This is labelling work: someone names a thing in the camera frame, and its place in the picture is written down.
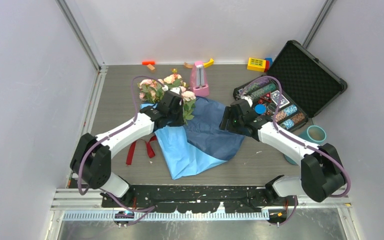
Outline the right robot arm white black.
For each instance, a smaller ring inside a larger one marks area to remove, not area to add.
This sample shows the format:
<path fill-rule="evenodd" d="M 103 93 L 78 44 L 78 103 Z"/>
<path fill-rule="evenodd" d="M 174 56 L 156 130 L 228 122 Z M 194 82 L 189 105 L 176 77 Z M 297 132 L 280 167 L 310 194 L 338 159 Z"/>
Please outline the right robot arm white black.
<path fill-rule="evenodd" d="M 328 197 L 341 198 L 350 191 L 350 177 L 333 145 L 318 145 L 298 137 L 280 127 L 272 117 L 257 114 L 245 99 L 225 108 L 219 128 L 269 145 L 300 167 L 299 176 L 280 175 L 265 185 L 265 198 L 271 205 L 296 195 L 306 195 L 321 203 Z"/>

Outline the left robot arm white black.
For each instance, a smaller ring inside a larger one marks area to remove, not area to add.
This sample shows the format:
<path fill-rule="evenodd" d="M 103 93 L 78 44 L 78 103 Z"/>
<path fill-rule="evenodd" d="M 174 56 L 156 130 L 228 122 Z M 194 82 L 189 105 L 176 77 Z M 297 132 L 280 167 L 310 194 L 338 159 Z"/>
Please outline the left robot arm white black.
<path fill-rule="evenodd" d="M 164 92 L 156 106 L 142 108 L 129 121 L 96 136 L 90 133 L 82 135 L 70 168 L 89 188 L 110 193 L 121 207 L 128 207 L 133 202 L 133 193 L 129 190 L 129 183 L 112 172 L 112 158 L 156 130 L 183 124 L 182 89 L 174 87 Z"/>

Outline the pink flower bouquet blue wrap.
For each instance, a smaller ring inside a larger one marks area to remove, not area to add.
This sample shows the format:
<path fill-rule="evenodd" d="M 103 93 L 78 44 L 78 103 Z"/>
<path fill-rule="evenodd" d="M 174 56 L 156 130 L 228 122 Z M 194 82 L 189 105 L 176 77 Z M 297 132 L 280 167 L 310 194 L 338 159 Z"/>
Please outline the pink flower bouquet blue wrap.
<path fill-rule="evenodd" d="M 139 88 L 139 98 L 143 102 L 151 104 L 160 103 L 163 96 L 168 91 L 177 93 L 182 98 L 182 116 L 183 123 L 188 124 L 195 116 L 193 111 L 196 107 L 197 97 L 195 93 L 187 89 L 189 86 L 183 77 L 178 73 L 176 68 L 173 68 L 172 74 L 165 77 L 164 79 L 144 79 L 137 84 Z"/>

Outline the dark blue wrapping paper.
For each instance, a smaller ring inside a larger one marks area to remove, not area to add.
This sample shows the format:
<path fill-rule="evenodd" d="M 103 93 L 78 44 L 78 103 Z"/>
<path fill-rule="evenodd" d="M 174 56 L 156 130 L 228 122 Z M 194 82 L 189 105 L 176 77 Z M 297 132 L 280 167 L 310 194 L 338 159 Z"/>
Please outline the dark blue wrapping paper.
<path fill-rule="evenodd" d="M 219 128 L 225 108 L 218 101 L 198 97 L 193 119 L 183 126 L 166 126 L 155 131 L 173 180 L 198 175 L 237 154 L 245 137 Z"/>

